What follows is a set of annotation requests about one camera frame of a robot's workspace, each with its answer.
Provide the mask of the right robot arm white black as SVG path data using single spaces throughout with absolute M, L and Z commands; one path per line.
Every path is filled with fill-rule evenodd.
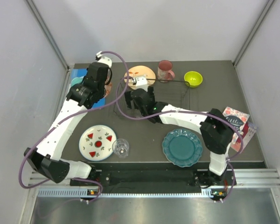
M 230 160 L 229 147 L 233 135 L 239 132 L 218 109 L 196 112 L 156 101 L 153 87 L 149 87 L 147 91 L 128 91 L 124 95 L 127 107 L 131 109 L 134 105 L 134 108 L 140 111 L 142 119 L 152 123 L 179 126 L 201 134 L 205 146 L 210 151 L 208 183 L 218 185 L 225 180 Z

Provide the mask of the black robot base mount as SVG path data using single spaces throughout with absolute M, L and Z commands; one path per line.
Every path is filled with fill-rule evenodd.
M 104 193 L 198 193 L 203 187 L 226 189 L 236 183 L 231 171 L 219 182 L 208 183 L 206 162 L 181 168 L 169 162 L 94 163 L 88 177 Z

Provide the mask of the lime green bowl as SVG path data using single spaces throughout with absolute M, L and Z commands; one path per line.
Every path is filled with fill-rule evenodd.
M 196 88 L 203 82 L 203 76 L 197 71 L 189 71 L 184 75 L 184 82 L 190 88 Z

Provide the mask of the orange blue patterned bowl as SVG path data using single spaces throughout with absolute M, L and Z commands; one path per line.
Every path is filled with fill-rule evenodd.
M 110 82 L 110 83 L 105 82 L 105 95 L 104 95 L 104 98 L 106 98 L 110 94 L 111 89 L 112 89 L 112 82 Z

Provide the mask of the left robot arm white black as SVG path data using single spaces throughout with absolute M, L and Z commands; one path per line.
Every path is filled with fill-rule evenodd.
M 61 158 L 63 150 L 78 123 L 105 94 L 105 85 L 112 78 L 112 61 L 102 58 L 91 63 L 83 80 L 71 86 L 60 113 L 53 122 L 52 132 L 35 149 L 27 148 L 24 155 L 34 171 L 60 183 L 64 179 L 80 178 L 86 185 L 96 181 L 92 165 Z

